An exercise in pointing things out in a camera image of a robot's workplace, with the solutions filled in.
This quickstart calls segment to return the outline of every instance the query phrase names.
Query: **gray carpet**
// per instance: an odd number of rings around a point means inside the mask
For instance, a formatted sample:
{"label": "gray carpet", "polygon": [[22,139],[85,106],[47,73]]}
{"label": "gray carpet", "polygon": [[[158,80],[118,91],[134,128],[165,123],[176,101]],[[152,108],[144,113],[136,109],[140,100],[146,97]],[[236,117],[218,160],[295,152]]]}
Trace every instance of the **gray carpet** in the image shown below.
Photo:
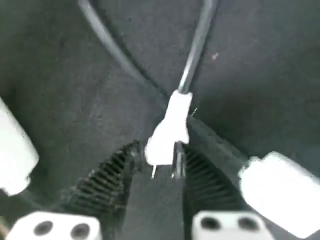
{"label": "gray carpet", "polygon": [[[117,39],[170,94],[202,2],[98,5]],[[317,0],[222,0],[193,87],[195,116],[219,136],[250,156],[283,153],[317,176],[319,11]],[[37,195],[55,199],[159,120],[156,103],[104,50],[77,1],[0,0],[0,33],[0,96],[40,154],[31,186]],[[9,219],[29,211],[18,199],[0,198]],[[280,229],[275,236],[294,239]]]}

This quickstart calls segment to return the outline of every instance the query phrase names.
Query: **dark surface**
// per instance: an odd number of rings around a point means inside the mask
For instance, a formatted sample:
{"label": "dark surface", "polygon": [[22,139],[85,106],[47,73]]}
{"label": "dark surface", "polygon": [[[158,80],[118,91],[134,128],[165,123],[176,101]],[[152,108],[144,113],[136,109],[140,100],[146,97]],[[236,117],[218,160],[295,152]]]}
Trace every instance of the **dark surface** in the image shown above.
{"label": "dark surface", "polygon": [[[98,5],[117,38],[170,94],[202,2]],[[193,101],[196,117],[244,153],[278,151],[317,176],[319,12],[317,0],[221,1]],[[159,120],[160,109],[110,58],[76,1],[0,0],[0,96],[40,154],[31,190],[50,198],[114,150],[148,136]],[[0,198],[5,216],[28,212],[19,200]],[[274,228],[279,240],[294,239]]]}

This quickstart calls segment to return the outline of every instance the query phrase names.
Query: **white connector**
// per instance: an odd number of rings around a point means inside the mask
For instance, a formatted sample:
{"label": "white connector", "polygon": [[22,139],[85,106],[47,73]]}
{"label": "white connector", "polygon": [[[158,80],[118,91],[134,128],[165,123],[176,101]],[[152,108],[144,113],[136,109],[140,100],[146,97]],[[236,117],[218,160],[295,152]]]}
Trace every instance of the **white connector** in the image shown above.
{"label": "white connector", "polygon": [[189,143],[187,116],[192,93],[181,94],[177,90],[171,95],[164,119],[155,128],[144,149],[148,164],[172,165],[176,142]]}
{"label": "white connector", "polygon": [[320,181],[278,152],[252,157],[240,171],[244,200],[261,215],[298,238],[320,230]]}
{"label": "white connector", "polygon": [[5,240],[102,240],[99,221],[90,216],[36,211],[13,225]]}
{"label": "white connector", "polygon": [[0,189],[9,196],[22,192],[38,161],[29,137],[0,98]]}

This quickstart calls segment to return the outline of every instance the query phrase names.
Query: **black ribbed rubber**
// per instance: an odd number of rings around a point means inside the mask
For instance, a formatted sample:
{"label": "black ribbed rubber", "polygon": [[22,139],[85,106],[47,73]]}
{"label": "black ribbed rubber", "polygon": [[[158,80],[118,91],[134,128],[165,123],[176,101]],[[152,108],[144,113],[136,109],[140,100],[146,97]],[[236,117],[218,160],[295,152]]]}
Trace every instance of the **black ribbed rubber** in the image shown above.
{"label": "black ribbed rubber", "polygon": [[[130,185],[144,158],[138,142],[124,146],[100,163],[87,177],[65,190],[53,211],[96,217],[103,239],[115,239],[126,213]],[[183,217],[186,239],[190,239],[194,214],[201,210],[236,211],[246,204],[238,190],[204,154],[184,146],[186,178],[183,188]]]}
{"label": "black ribbed rubber", "polygon": [[192,219],[200,211],[247,210],[231,181],[204,154],[185,146],[186,178],[183,192],[184,236],[191,239]]}
{"label": "black ribbed rubber", "polygon": [[101,162],[87,177],[62,192],[53,211],[96,217],[103,239],[114,239],[126,212],[139,143],[134,142]]}

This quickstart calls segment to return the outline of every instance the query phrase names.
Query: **black cable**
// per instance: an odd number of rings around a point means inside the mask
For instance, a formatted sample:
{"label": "black cable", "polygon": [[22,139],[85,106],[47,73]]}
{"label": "black cable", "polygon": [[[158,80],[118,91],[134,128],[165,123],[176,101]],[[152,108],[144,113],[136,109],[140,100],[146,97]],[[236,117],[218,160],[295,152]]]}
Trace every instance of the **black cable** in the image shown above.
{"label": "black cable", "polygon": [[[108,28],[103,24],[97,11],[91,5],[90,0],[78,0],[78,4],[91,25],[92,29],[108,50],[114,57],[122,69],[129,74],[145,92],[156,98],[163,110],[167,109],[169,97],[157,84],[151,79],[147,79],[139,69],[131,62],[131,60],[123,53],[121,48],[117,45]],[[206,35],[210,27],[211,19],[216,12],[218,0],[204,0],[204,6],[200,15],[198,28],[195,31],[195,38],[192,43],[192,48],[188,56],[188,60],[182,76],[182,85],[179,89],[184,93],[189,90],[191,80],[194,76],[195,69],[198,65],[199,58],[206,40]]]}
{"label": "black cable", "polygon": [[144,87],[146,93],[158,100],[159,105],[165,110],[168,105],[169,96],[157,84],[148,80],[138,68],[130,61],[130,59],[123,53],[121,48],[117,45],[108,28],[103,24],[97,11],[93,8],[89,0],[79,0],[78,4],[91,25],[95,34],[98,36],[102,44],[109,51],[109,53],[118,62],[121,68],[129,74],[140,86]]}
{"label": "black cable", "polygon": [[194,79],[195,71],[198,66],[216,8],[217,4],[215,0],[204,0],[191,49],[178,87],[178,91],[181,94],[187,94],[190,91],[190,85]]}

